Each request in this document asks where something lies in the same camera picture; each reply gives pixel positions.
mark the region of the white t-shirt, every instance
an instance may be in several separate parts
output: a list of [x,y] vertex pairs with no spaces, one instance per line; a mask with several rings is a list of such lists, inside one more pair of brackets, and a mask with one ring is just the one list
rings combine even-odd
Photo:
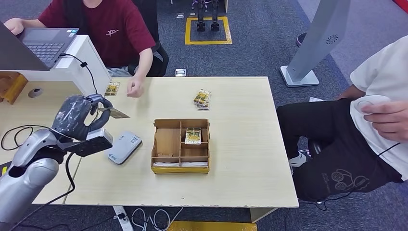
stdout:
[[[392,101],[408,100],[408,36],[386,46],[363,62],[350,75],[353,84],[366,95],[384,95]],[[371,149],[380,154],[397,142],[378,134],[371,123],[354,108],[351,102],[350,115],[357,129],[366,139]],[[408,143],[402,143],[380,156],[408,179]]]

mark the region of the laptop keyboard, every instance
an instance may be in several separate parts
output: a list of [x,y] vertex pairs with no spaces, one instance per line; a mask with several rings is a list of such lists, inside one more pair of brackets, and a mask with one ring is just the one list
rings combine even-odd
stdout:
[[64,43],[24,43],[40,60],[51,61],[63,47]]

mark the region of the computer mouse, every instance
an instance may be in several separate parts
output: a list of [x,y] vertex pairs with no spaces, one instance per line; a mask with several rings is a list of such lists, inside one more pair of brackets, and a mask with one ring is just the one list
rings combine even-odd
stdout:
[[391,99],[383,95],[366,95],[359,99],[356,99],[354,102],[355,109],[363,115],[370,115],[371,113],[364,113],[361,109],[367,105],[374,105],[379,103],[391,102]]

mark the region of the office chair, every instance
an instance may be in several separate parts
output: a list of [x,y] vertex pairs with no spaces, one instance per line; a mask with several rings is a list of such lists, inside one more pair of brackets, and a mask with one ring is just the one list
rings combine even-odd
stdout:
[[312,158],[314,158],[316,155],[318,155],[321,150],[323,150],[325,147],[329,146],[330,143],[326,141],[320,141],[316,139],[309,139],[307,141],[307,146],[309,148],[309,153]]
[[[168,66],[168,54],[163,48],[159,40],[159,25],[157,21],[157,0],[132,0],[133,3],[138,7],[143,20],[152,35],[156,45],[152,47],[153,53],[157,52],[162,57],[160,60],[156,56],[153,56],[152,67],[147,74],[148,77],[162,77],[166,74]],[[128,66],[128,71],[131,75],[135,74],[135,68],[138,65],[130,64]]]

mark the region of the human hand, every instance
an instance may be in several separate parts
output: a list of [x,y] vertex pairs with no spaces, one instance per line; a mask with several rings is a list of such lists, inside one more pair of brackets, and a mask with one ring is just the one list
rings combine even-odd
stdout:
[[127,90],[128,97],[133,98],[139,98],[144,92],[142,82],[136,77],[133,77],[129,80],[127,84]]
[[367,105],[361,109],[364,119],[372,122],[378,133],[391,141],[408,142],[408,101]]
[[21,18],[12,18],[7,20],[4,25],[9,29],[14,35],[20,34],[24,30],[23,21]]

